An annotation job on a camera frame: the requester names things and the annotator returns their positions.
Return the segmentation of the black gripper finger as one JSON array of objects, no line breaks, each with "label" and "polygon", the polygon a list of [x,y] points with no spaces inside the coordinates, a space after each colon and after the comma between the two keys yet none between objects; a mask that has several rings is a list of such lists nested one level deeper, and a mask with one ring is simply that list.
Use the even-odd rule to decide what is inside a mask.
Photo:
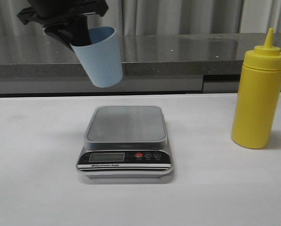
[{"label": "black gripper finger", "polygon": [[91,45],[86,16],[74,17],[70,20],[68,31],[71,34],[72,45]]},{"label": "black gripper finger", "polygon": [[47,26],[45,27],[44,32],[46,35],[64,44],[68,49],[72,49],[70,39],[65,34],[66,26],[64,24],[53,24],[51,26]]}]

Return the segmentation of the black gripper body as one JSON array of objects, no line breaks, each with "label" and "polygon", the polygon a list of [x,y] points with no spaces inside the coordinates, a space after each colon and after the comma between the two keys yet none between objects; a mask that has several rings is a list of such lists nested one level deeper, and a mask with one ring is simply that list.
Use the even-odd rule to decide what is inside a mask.
[{"label": "black gripper body", "polygon": [[108,10],[105,0],[30,0],[28,3],[31,6],[17,14],[24,25],[29,22],[59,24],[70,18],[92,14],[103,17]]}]

